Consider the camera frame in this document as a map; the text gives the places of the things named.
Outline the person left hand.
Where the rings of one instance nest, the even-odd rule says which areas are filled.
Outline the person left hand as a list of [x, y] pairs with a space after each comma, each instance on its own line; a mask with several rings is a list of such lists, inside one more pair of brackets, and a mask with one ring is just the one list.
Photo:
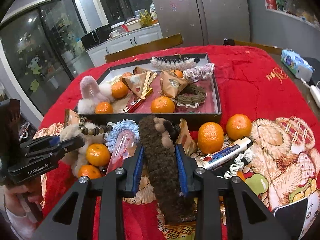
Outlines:
[[40, 204], [43, 201], [41, 177], [29, 180], [23, 185], [4, 186], [4, 198], [6, 208], [18, 217], [26, 215], [26, 212], [18, 199], [19, 194], [27, 194], [27, 198], [31, 203]]

